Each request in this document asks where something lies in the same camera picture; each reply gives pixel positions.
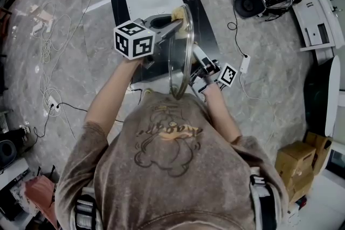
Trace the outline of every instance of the pink cloth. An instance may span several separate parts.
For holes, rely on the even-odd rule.
[[[38,176],[25,182],[25,195],[30,199],[49,222],[58,229],[55,216],[55,202],[52,202],[55,184],[45,176]]]

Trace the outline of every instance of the gray tile floor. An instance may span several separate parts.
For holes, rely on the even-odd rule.
[[[91,0],[90,5],[102,0]],[[47,3],[56,5],[55,17],[63,14],[72,20],[71,33],[76,29],[65,50],[51,51],[51,61],[42,66],[39,39],[30,36],[34,26],[31,6],[40,8]],[[89,0],[17,0],[12,6],[13,15],[9,36],[3,53],[8,55],[5,64],[5,83],[9,88],[4,94],[5,105],[13,109],[8,116],[10,127],[17,128],[28,122],[31,130],[35,126],[41,135],[46,117],[40,92],[40,77],[43,70],[52,73],[49,87],[61,92],[64,102],[87,109],[96,93],[103,86],[122,57],[113,50],[113,28],[115,26],[111,4],[108,3],[87,12],[78,25],[83,9]],[[202,0],[215,33],[223,61],[238,68],[241,56],[234,44],[235,32],[226,24],[234,21],[232,0]],[[45,10],[53,12],[48,5]],[[60,47],[67,36],[68,18],[64,16],[55,27],[52,41]],[[311,65],[311,54],[299,53],[301,41],[292,14],[286,14],[273,22],[263,22],[259,18],[238,19],[237,40],[243,51],[249,54],[249,72],[243,75],[244,88],[250,97],[268,99],[258,101],[246,97],[237,78],[230,89],[224,89],[226,104],[239,123],[244,135],[258,138],[267,153],[275,159],[277,149],[295,140],[300,140],[306,129],[303,107],[303,82]],[[136,87],[151,87],[160,92],[169,90],[168,80],[142,83]],[[123,119],[136,106],[140,93],[128,93],[125,97],[119,119]],[[54,164],[61,172],[68,154],[78,136],[85,113],[65,107],[66,116],[51,117],[46,127],[46,135],[24,156],[29,165],[41,165],[50,170]],[[121,130],[115,124],[109,135],[111,140]],[[35,141],[31,135],[30,142]]]

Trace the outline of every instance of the brown sweatshirt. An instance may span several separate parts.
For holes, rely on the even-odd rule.
[[[254,230],[252,166],[276,186],[285,214],[284,184],[254,137],[231,145],[196,97],[151,93],[110,145],[97,124],[85,124],[58,184],[57,218],[70,228],[75,199],[93,180],[104,229],[184,229],[193,222]]]

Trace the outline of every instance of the white cube with fiducial markers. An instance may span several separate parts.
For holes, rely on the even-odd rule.
[[[114,28],[115,50],[133,60],[152,55],[156,33],[131,20]]]

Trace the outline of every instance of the cardboard box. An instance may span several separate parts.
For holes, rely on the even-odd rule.
[[[311,168],[315,151],[314,147],[300,141],[287,145],[278,151],[275,169],[287,189],[293,185],[292,178],[295,175],[305,175],[303,171]]]
[[[292,204],[305,196],[312,187],[313,180],[314,172],[311,166],[305,169],[301,175],[295,175],[292,177],[292,183],[287,189],[289,204]]]
[[[332,141],[329,137],[323,137],[310,131],[307,133],[306,143],[316,149],[312,164],[315,176],[320,172],[326,160]]]

